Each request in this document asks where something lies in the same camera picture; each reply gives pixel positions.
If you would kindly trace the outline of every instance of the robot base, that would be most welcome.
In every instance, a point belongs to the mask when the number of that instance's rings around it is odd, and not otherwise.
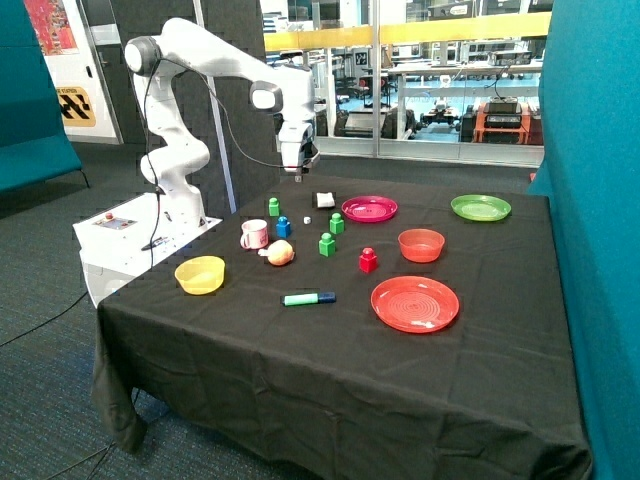
[[[95,307],[112,293],[139,277],[167,257],[202,235],[222,220],[207,218],[200,227],[185,229],[173,225],[163,214],[160,196],[160,217],[155,194],[145,193],[108,212],[74,224],[80,242],[80,260],[89,296]],[[161,239],[153,249],[143,248]]]

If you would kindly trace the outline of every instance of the black tablecloth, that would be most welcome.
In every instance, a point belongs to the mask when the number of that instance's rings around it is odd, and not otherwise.
[[[336,210],[313,208],[314,192],[328,191]],[[587,478],[592,460],[547,201],[503,194],[512,213],[477,223],[451,210],[466,193],[488,192],[313,175],[285,181],[105,299],[93,399],[118,445],[134,450],[142,441],[131,403],[139,387],[266,459],[327,479]],[[272,195],[293,229],[296,258],[285,267],[239,245],[241,223],[265,217]],[[335,256],[319,255],[331,213],[358,195],[390,197],[398,212],[378,224],[346,220]],[[414,227],[446,237],[436,262],[400,255],[397,236]],[[380,264],[369,275],[358,269],[366,246]],[[225,282],[189,296],[173,273],[201,255],[224,258]],[[456,320],[429,335],[382,323],[371,292],[400,275],[453,289]],[[336,303],[280,303],[326,291]]]

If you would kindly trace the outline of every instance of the yellow railing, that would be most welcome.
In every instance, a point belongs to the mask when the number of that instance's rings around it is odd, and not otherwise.
[[[415,22],[380,27],[380,43],[439,42],[547,35],[551,13],[489,15],[459,20]],[[371,45],[371,26],[333,28],[310,32],[268,33],[267,52]]]

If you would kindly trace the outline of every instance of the orange machine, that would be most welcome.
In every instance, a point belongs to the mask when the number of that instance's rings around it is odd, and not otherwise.
[[[475,115],[473,142],[526,145],[531,132],[529,105],[515,98],[481,103]]]

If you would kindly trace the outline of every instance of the green plate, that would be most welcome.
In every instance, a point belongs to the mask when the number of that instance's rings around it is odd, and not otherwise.
[[[456,214],[476,222],[502,220],[511,212],[511,205],[500,198],[488,195],[462,195],[451,200]]]

